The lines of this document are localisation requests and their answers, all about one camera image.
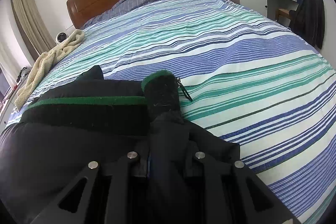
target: metal bolt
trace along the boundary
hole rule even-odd
[[[95,169],[98,167],[98,163],[96,161],[90,161],[89,164],[88,164],[88,167],[90,169]]]
[[[241,169],[244,166],[245,166],[245,164],[241,160],[235,161],[235,167]]]
[[[134,152],[134,151],[131,151],[131,152],[128,152],[127,153],[127,157],[129,159],[133,159],[133,158],[136,158],[138,156],[138,153],[137,152]]]
[[[205,158],[205,153],[201,152],[201,151],[196,152],[195,157],[198,158],[198,159],[203,159],[203,158]]]

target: beige blanket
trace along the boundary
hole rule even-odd
[[[18,98],[15,100],[15,105],[18,110],[25,104],[28,97],[50,69],[76,49],[83,42],[83,38],[84,31],[75,30],[62,43],[56,45],[56,47],[52,48],[49,52],[44,52],[39,56],[28,75],[26,85],[17,92]]]

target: blue and green striped bedspread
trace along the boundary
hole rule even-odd
[[[301,222],[315,223],[336,186],[336,75],[285,27],[229,0],[160,0],[85,29],[34,97],[100,65],[105,79],[167,69],[193,97],[184,117],[241,144],[242,160]]]

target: triangular cutout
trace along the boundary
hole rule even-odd
[[[268,197],[259,189],[259,187],[250,178],[246,179],[247,187],[253,201],[254,209],[261,212],[273,207],[272,202]]]
[[[87,179],[82,178],[59,203],[58,207],[71,213],[77,212],[86,183]]]

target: zipper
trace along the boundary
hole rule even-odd
[[[191,98],[191,96],[189,95],[189,93],[187,92],[187,90],[185,89],[185,87],[182,85],[180,77],[176,77],[176,82],[177,82],[177,86],[178,86],[179,88],[182,89],[182,92],[183,92],[184,96],[185,96],[189,101],[192,102],[193,99]]]

